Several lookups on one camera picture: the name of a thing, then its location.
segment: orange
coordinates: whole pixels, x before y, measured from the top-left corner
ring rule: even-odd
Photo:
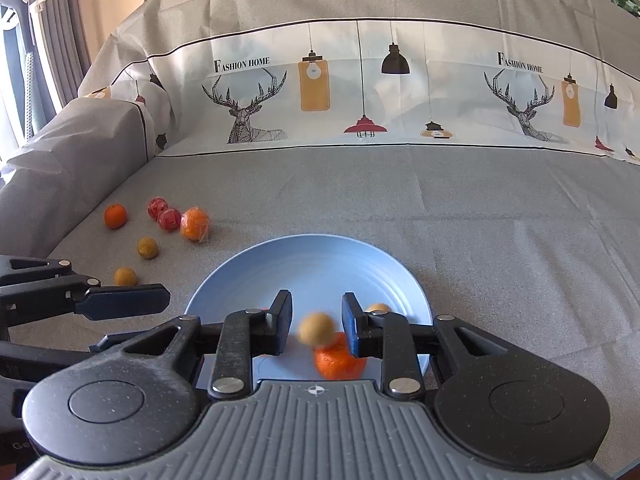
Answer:
[[[123,205],[111,204],[104,210],[104,223],[109,229],[119,229],[127,223],[127,210]]]
[[[193,242],[205,242],[209,239],[209,223],[209,215],[199,207],[192,207],[182,215],[180,232]]]
[[[367,364],[366,358],[358,359],[349,354],[344,332],[335,335],[335,342],[328,348],[314,350],[314,363],[320,375],[329,381],[359,379]]]

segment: red wrapped candy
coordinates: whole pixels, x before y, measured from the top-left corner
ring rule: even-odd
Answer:
[[[171,233],[180,227],[182,215],[175,207],[168,207],[158,215],[158,225],[163,231]]]
[[[151,218],[158,220],[158,215],[168,207],[169,204],[164,198],[156,196],[149,200],[149,203],[146,205],[146,212],[149,213]]]

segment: plate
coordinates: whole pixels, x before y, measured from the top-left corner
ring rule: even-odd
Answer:
[[[276,238],[236,254],[214,270],[191,298],[186,314],[203,324],[223,321],[245,308],[268,308],[282,288],[291,291],[293,320],[282,355],[254,358],[254,382],[261,379],[321,381],[312,351],[295,337],[306,314],[330,314],[342,330],[341,304],[353,292],[367,308],[386,303],[412,323],[432,324],[422,288],[395,258],[364,242],[334,235],[305,234]],[[429,356],[419,357],[425,371]],[[198,381],[206,387],[214,356],[207,356]],[[363,378],[380,380],[381,361],[369,358]]]

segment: small yellow fruit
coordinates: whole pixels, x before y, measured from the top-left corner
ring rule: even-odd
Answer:
[[[373,303],[370,304],[365,312],[373,312],[374,310],[383,310],[384,312],[391,312],[391,307],[386,303]]]
[[[133,269],[120,267],[113,275],[113,283],[117,286],[136,286],[138,284],[138,277]]]
[[[140,238],[138,242],[138,254],[145,260],[151,260],[158,256],[158,244],[149,236]]]
[[[300,322],[298,340],[311,348],[331,345],[335,339],[334,320],[324,312],[313,312]]]

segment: red pendant lamp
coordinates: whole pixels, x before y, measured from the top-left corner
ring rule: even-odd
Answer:
[[[358,31],[358,49],[360,51],[360,84],[362,86],[362,117],[353,125],[349,126],[344,132],[346,134],[357,134],[358,137],[375,137],[376,132],[386,132],[384,126],[379,126],[367,117],[364,111],[364,74],[362,72],[362,45],[360,44],[360,27],[356,21],[356,30]]]

